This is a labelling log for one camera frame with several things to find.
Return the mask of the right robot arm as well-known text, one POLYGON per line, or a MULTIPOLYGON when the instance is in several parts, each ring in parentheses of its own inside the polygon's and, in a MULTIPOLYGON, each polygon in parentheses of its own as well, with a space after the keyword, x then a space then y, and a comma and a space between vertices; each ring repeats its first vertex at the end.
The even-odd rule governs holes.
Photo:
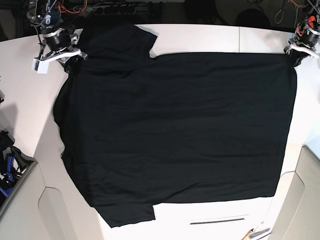
POLYGON ((69 10, 62 0, 30 0, 27 19, 35 29, 39 43, 38 56, 33 58, 31 68, 38 74, 47 74, 49 65, 57 61, 68 74, 79 58, 88 55, 76 44, 80 38, 71 17, 84 13, 88 2, 84 0, 78 10, 69 10))

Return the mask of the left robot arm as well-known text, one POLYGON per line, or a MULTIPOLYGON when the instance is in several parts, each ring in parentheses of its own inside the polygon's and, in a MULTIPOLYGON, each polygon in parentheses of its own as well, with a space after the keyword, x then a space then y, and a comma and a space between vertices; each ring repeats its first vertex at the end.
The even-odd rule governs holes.
POLYGON ((116 21, 132 24, 195 24, 294 33, 299 47, 320 38, 318 0, 89 0, 77 27, 116 21))

